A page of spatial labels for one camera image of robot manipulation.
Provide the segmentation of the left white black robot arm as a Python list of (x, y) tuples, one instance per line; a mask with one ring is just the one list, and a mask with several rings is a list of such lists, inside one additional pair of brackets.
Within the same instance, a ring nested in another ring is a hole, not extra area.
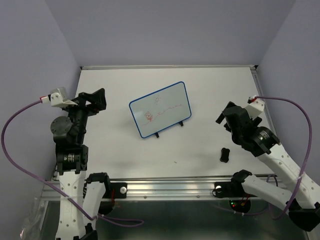
[(67, 98), (65, 88), (49, 95), (50, 104), (67, 112), (50, 125), (55, 143), (56, 167), (60, 190), (57, 240), (96, 240), (96, 221), (103, 197), (111, 193), (107, 173), (87, 175), (89, 148), (84, 145), (88, 117), (107, 108), (105, 89), (81, 92)]

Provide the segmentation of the blue-framed small whiteboard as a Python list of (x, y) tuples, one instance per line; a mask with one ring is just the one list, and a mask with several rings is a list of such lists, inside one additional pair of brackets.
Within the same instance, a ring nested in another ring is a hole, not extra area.
[(139, 135), (143, 139), (183, 123), (192, 116), (183, 81), (132, 100), (128, 106)]

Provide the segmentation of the black whiteboard eraser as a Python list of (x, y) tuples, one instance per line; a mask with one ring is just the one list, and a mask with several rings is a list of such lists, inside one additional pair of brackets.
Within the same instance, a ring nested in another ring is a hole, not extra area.
[(220, 154), (220, 161), (222, 163), (227, 163), (229, 161), (229, 157), (230, 157), (230, 149), (223, 147), (221, 149), (221, 154)]

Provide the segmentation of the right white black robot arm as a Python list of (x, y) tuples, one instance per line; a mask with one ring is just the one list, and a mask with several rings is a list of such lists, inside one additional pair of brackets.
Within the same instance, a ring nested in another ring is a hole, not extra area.
[(229, 102), (216, 122), (226, 121), (233, 143), (268, 166), (286, 189), (263, 181), (247, 170), (233, 174), (230, 181), (216, 182), (216, 198), (258, 197), (282, 210), (300, 229), (311, 232), (320, 224), (320, 186), (289, 156), (279, 138), (267, 127), (260, 126), (265, 103), (260, 97), (246, 107)]

